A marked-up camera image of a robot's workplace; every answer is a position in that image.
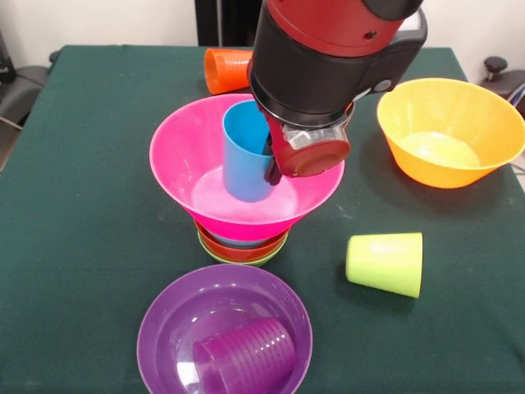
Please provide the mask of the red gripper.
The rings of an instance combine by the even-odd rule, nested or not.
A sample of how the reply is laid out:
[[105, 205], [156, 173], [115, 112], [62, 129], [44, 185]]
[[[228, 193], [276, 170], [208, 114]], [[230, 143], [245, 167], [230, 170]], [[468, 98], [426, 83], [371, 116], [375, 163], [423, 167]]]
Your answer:
[[263, 155], [271, 156], [264, 173], [270, 186], [277, 186], [282, 176], [316, 176], [344, 161], [350, 152], [346, 127], [352, 118], [347, 107], [338, 121], [317, 129], [288, 126], [270, 114], [264, 114], [269, 135]]

